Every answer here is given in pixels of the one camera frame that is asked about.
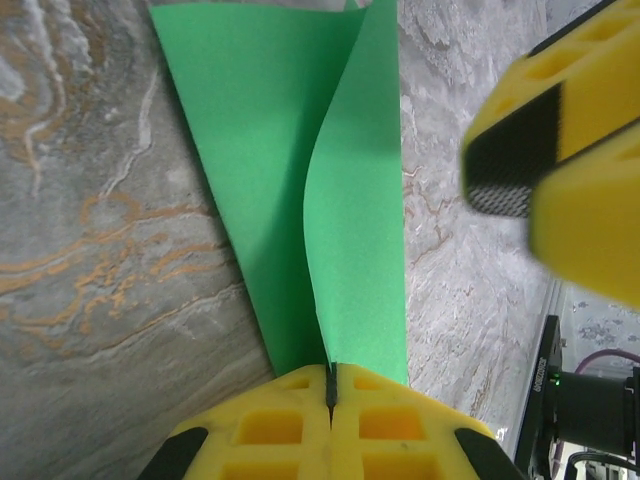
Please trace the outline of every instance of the purple cable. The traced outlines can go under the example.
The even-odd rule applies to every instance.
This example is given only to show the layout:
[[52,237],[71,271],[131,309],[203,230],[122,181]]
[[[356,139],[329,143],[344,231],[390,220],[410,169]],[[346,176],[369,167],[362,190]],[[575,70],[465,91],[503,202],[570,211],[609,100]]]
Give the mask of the purple cable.
[[[613,348],[606,348],[604,350],[600,350],[598,352],[594,352],[591,355],[585,357],[576,368],[576,373],[584,372],[585,368],[598,358],[602,357],[620,357],[626,360],[630,360],[632,362],[640,364],[640,355],[635,355],[630,352],[625,352],[624,350],[617,350]],[[553,453],[553,465],[551,466],[551,478],[555,478],[558,474],[558,470],[560,470],[560,460],[562,459],[562,451],[564,450],[564,442],[558,442],[556,445],[556,450]]]

